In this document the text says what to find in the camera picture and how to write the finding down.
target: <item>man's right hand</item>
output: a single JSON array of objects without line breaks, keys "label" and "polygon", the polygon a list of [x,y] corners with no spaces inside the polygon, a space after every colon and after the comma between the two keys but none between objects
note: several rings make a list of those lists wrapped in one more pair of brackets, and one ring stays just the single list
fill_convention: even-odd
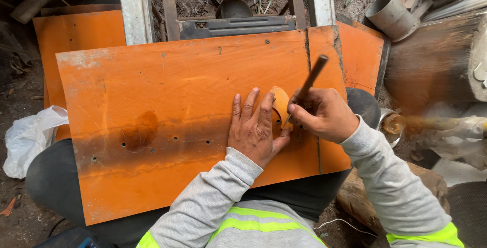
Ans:
[{"label": "man's right hand", "polygon": [[335,143],[345,141],[355,132],[359,120],[335,89],[310,88],[306,98],[298,101],[300,90],[296,90],[287,105],[287,113],[292,115],[290,123],[302,125]]}]

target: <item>dark pants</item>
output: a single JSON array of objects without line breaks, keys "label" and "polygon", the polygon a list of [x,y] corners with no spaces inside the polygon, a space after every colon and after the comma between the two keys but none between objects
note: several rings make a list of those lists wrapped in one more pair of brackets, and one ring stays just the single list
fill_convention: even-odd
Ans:
[{"label": "dark pants", "polygon": [[[282,202],[300,216],[317,222],[349,173],[350,170],[345,170],[252,188],[242,201]],[[159,217],[169,211],[169,207],[164,207],[86,226],[71,139],[41,152],[30,164],[25,182],[34,201],[120,247],[135,247]]]}]

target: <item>dirt ground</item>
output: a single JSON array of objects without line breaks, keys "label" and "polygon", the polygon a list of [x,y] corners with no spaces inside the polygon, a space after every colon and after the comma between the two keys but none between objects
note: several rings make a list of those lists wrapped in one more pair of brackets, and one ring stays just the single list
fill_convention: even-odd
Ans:
[{"label": "dirt ground", "polygon": [[[90,0],[67,0],[71,5],[86,4]],[[160,0],[152,0],[157,10],[164,16],[164,10]],[[264,12],[270,0],[263,0],[262,12]],[[273,0],[267,13],[279,13],[287,0]],[[345,0],[335,0],[336,14],[344,14],[352,20],[372,26],[364,17],[365,10],[374,0],[354,0],[345,8]],[[177,12],[179,17],[188,16],[211,16],[215,15],[216,4],[212,0],[176,0]],[[48,4],[50,7],[62,6],[58,0]],[[159,38],[160,31],[156,28],[156,37]],[[36,114],[43,108],[42,100],[31,100],[31,96],[43,94],[42,64],[34,63],[32,70],[26,75],[17,76],[12,81],[9,80],[5,87],[0,91],[0,138],[4,140],[5,132],[12,125],[14,120]],[[383,87],[379,104],[383,108],[397,109],[386,89]],[[410,160],[411,142],[402,138],[398,146],[394,148],[396,154]],[[7,156],[5,146],[0,146],[0,163],[3,164]],[[36,205],[29,198],[25,190],[24,180],[9,178],[0,169],[0,211],[5,209],[12,199],[16,199],[14,209],[10,216],[0,215],[0,243],[4,247],[32,247],[45,240],[54,224],[62,217],[58,214]],[[320,216],[320,221],[316,226],[325,222],[340,218],[346,220],[357,229],[370,232],[366,226],[345,213],[338,203],[331,203]],[[63,231],[73,226],[69,221],[61,222],[53,230],[53,234]],[[343,221],[335,221],[324,225],[316,230],[322,239],[334,248],[356,248],[356,247],[388,247],[385,238],[378,238],[360,233],[351,228]]]}]

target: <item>wooden log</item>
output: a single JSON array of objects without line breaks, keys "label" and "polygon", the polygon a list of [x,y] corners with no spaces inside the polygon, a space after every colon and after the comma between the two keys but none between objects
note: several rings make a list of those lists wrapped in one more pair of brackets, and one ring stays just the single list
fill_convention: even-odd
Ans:
[{"label": "wooden log", "polygon": [[[446,213],[450,212],[450,207],[446,196],[448,194],[448,187],[443,177],[429,169],[414,165],[406,162],[409,165],[409,169],[415,175],[417,175],[423,184],[431,190],[433,195],[438,198],[441,207]],[[353,168],[350,175],[342,184],[338,191],[337,201],[340,206],[355,217],[357,220],[368,226],[372,231],[378,235],[385,235],[386,232],[382,227],[379,218],[375,212],[372,203],[369,201],[365,194],[365,187],[362,179],[357,175],[357,169]]]},{"label": "wooden log", "polygon": [[423,23],[391,46],[384,83],[401,107],[416,112],[428,102],[487,101],[473,75],[479,65],[487,71],[485,49],[487,9]]}]

